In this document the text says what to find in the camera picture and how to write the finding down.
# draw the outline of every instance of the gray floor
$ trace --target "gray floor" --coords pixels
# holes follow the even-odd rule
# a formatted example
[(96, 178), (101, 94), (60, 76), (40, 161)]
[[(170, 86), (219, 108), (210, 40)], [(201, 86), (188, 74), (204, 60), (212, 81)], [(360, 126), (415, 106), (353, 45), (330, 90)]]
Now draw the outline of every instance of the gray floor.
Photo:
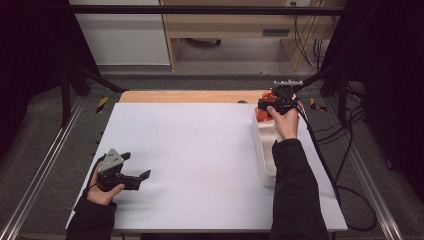
[[(238, 41), (223, 39), (221, 46), (209, 43), (182, 42), (176, 72), (146, 72), (143, 75), (105, 74), (121, 87), (131, 89), (267, 89), (274, 80), (302, 80), (314, 70), (307, 64), (303, 70), (293, 72), (284, 55), (275, 54), (283, 49), (279, 41)], [(20, 234), (41, 234), (63, 239), (64, 227), (71, 213), (69, 206), (75, 201), (84, 176), (93, 160), (97, 142), (101, 140), (113, 103), (120, 95), (90, 82), (92, 92), (85, 98), (75, 126), (69, 134), (56, 163), (53, 165), (31, 211), (22, 225)], [(318, 106), (326, 106), (334, 99), (322, 99), (320, 83), (299, 92), (308, 106), (313, 97)], [(102, 113), (95, 113), (100, 98), (109, 100)], [(353, 109), (357, 103), (349, 100)], [(307, 109), (314, 130), (335, 123), (329, 111)], [(13, 140), (12, 147), (0, 162), (0, 226), (4, 227), (35, 176), (61, 121), (60, 90), (52, 89), (36, 96), (28, 105), (28, 114)], [(327, 136), (334, 129), (317, 133)], [(401, 172), (388, 170), (385, 156), (372, 129), (366, 122), (354, 125), (354, 144), (370, 175), (375, 180), (404, 239), (424, 239), (424, 207), (415, 196)], [(341, 140), (320, 145), (320, 149), (333, 174), (337, 171), (345, 151)], [(356, 171), (348, 159), (339, 183), (365, 194)], [(359, 198), (341, 191), (342, 211), (348, 223), (365, 227), (371, 223), (371, 214)], [(369, 232), (348, 230), (337, 234), (338, 239), (386, 239), (381, 225)]]

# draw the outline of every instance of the black sleeve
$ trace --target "black sleeve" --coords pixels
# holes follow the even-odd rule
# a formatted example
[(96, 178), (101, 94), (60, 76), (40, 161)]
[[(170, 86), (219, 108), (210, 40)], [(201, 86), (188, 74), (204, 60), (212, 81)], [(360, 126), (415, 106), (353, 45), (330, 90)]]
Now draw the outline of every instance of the black sleeve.
[(115, 223), (116, 204), (104, 206), (81, 197), (74, 208), (66, 240), (110, 240)]
[(318, 183), (302, 144), (288, 139), (272, 146), (277, 176), (270, 239), (328, 240)]

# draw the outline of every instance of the person's left hand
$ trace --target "person's left hand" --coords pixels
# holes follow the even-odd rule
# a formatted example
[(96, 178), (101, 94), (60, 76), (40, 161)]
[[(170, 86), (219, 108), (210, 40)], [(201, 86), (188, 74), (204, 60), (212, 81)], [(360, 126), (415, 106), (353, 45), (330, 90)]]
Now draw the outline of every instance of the person's left hand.
[(103, 192), (102, 190), (100, 190), (97, 186), (97, 171), (100, 167), (100, 164), (101, 162), (97, 165), (95, 173), (93, 174), (93, 178), (91, 179), (90, 186), (94, 186), (88, 190), (87, 200), (107, 206), (112, 201), (112, 198), (114, 196), (118, 195), (122, 190), (124, 190), (125, 185), (121, 183), (115, 186), (109, 192)]

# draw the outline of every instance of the white container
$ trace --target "white container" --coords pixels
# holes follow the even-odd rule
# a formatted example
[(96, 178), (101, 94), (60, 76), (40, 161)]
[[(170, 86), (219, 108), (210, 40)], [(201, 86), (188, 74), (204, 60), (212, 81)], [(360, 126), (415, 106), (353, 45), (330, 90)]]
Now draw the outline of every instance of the white container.
[(261, 181), (267, 187), (275, 187), (277, 168), (275, 167), (272, 156), (272, 145), (278, 136), (275, 130), (275, 122), (274, 120), (265, 122), (256, 121), (255, 110), (252, 120), (252, 132)]

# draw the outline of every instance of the orange object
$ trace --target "orange object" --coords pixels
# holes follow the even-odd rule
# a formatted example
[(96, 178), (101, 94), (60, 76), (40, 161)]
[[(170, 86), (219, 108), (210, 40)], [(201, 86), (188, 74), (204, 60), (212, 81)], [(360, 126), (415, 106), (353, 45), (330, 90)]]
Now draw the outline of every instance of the orange object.
[[(267, 90), (262, 94), (262, 99), (267, 102), (275, 102), (276, 97), (272, 95), (271, 90)], [(273, 119), (272, 117), (268, 116), (268, 111), (264, 111), (261, 109), (256, 110), (256, 121), (265, 122)]]

